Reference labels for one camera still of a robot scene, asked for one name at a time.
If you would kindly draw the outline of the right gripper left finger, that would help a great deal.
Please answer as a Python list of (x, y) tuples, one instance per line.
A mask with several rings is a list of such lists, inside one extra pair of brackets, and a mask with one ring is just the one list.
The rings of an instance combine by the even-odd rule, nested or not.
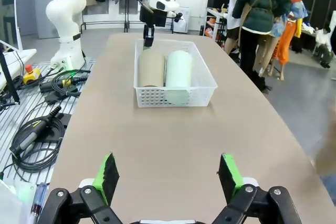
[(38, 223), (79, 223), (91, 219), (93, 223), (121, 223), (110, 205), (119, 180), (113, 154), (107, 155), (93, 183), (69, 192), (55, 188), (46, 200)]

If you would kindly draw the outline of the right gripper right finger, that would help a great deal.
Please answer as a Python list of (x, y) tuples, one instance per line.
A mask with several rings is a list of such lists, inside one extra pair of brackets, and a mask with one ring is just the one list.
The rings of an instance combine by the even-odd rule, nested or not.
[(217, 174), (227, 205), (213, 223), (244, 223), (247, 218), (260, 223), (301, 223), (286, 188), (275, 186), (264, 191), (244, 182), (232, 155), (221, 155)]

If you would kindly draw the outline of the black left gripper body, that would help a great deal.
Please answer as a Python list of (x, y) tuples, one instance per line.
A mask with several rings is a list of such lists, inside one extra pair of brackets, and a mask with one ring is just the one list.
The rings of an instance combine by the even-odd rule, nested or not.
[(162, 0), (139, 0), (140, 21), (148, 26), (164, 27), (167, 19), (165, 4)]

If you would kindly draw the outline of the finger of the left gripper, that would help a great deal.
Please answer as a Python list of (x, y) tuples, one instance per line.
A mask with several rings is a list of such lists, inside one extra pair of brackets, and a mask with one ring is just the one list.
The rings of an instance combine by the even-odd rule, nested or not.
[(143, 30), (143, 48), (144, 49), (149, 49), (152, 47), (152, 44), (154, 41), (154, 33), (155, 33), (154, 26), (150, 27), (147, 24), (144, 25), (144, 30)]

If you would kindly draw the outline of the person's hand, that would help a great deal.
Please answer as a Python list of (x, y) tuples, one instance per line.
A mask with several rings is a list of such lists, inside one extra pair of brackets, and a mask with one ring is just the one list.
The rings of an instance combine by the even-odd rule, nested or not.
[(335, 108), (330, 114), (330, 122), (325, 140), (311, 160), (320, 177), (335, 175)]

